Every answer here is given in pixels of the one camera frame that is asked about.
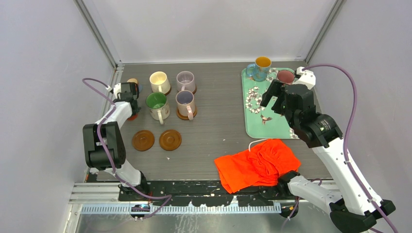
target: coaster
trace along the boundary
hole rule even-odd
[[[138,114],[136,113],[136,115],[129,117],[127,120],[128,121],[133,121],[134,119],[136,119],[138,116]]]
[[[178,108],[176,109],[176,114],[177,114],[177,117],[182,119],[182,120],[189,120],[188,116],[184,116],[184,115],[180,114]],[[195,107],[195,110],[194,110],[194,113],[193,113],[193,118],[196,116],[196,114],[197,114],[197,106]]]
[[[132,145],[138,151],[150,149],[155,143],[155,136],[149,130],[141,130],[132,138]]]
[[[172,87],[170,86],[169,91],[165,94],[165,96],[167,96],[168,94],[170,94],[170,92],[172,91]]]
[[[160,147],[164,150],[175,150],[182,143],[182,136],[176,130],[166,130],[159,138]]]

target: white wall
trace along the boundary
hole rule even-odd
[[[359,95],[349,149],[373,188],[392,200],[390,219],[410,232],[412,202],[412,1],[348,0],[311,64],[334,63],[354,77]],[[324,113],[344,131],[352,106],[349,80],[314,68]],[[391,232],[384,220],[378,229]]]
[[[72,0],[0,3],[1,232],[58,233],[112,67]]]
[[[123,63],[304,60],[335,0],[84,0]]]

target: mint green tray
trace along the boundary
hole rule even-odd
[[[298,139],[285,117],[271,110],[276,97],[270,100],[267,108],[259,105],[262,94],[269,88],[272,80],[276,79],[277,73],[284,69],[294,72],[289,68],[271,68],[268,77],[262,82],[256,82],[246,76],[246,69],[242,70],[246,133],[252,138]]]

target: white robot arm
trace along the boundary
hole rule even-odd
[[[299,173],[291,171],[279,178],[278,187],[286,194],[302,197],[329,214],[335,226],[342,232],[363,232],[381,218],[372,201],[381,210],[390,214],[395,210],[390,200],[383,200],[369,185],[348,152],[348,161],[343,153],[343,137],[332,117],[316,112],[314,95],[310,90],[315,85],[315,76],[300,67],[299,78],[292,85],[274,80],[262,96],[261,106],[277,97],[272,110],[284,115],[294,133],[321,159],[340,192],[332,192],[313,184]],[[372,199],[369,200],[349,170],[350,163],[359,179],[366,186]]]
[[[118,83],[114,86],[113,93],[116,97],[114,100],[115,105],[112,105],[100,120],[94,124],[88,124],[83,127],[86,163],[91,169],[102,170],[113,176],[117,176],[121,180],[145,192],[147,184],[144,175],[127,161],[126,151],[120,133],[120,128],[125,121],[135,116],[140,110],[137,104],[139,97],[138,85],[137,83]],[[113,162],[116,166],[116,173],[113,172],[107,154],[101,147],[101,142],[97,135],[97,126],[100,123],[102,124],[101,133],[103,141],[112,155]],[[125,192],[131,192],[126,183],[122,183],[121,188],[123,188]]]

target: gray table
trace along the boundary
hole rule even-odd
[[[138,102],[142,107],[138,118],[126,122],[121,134],[126,146],[128,161],[141,170],[148,180],[204,180],[219,179],[213,162],[227,154],[246,150],[255,139],[246,134],[240,72],[249,63],[183,63],[126,65],[121,81],[136,78],[143,85]],[[296,69],[304,62],[273,62],[272,67]],[[195,102],[198,114],[194,121],[183,121],[175,113],[176,75],[188,70],[195,75],[197,92]],[[156,71],[168,75],[172,91],[168,94],[171,114],[161,126],[146,107],[146,97],[152,92],[149,77]],[[159,137],[165,130],[181,133],[182,144],[174,151],[159,146]],[[140,152],[133,148],[131,140],[140,130],[150,130],[155,136],[154,146]],[[302,162],[299,172],[308,179],[330,178],[320,159],[300,140],[283,140]],[[98,180],[112,180],[100,173]]]

